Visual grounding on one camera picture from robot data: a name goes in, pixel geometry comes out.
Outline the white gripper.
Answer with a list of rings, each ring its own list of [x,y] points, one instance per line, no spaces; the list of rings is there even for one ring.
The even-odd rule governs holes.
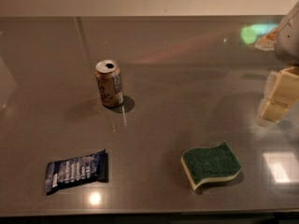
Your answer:
[[[299,64],[299,2],[278,25],[275,53],[279,60]],[[261,123],[278,123],[299,100],[299,67],[271,71],[265,82],[263,99],[258,107]]]

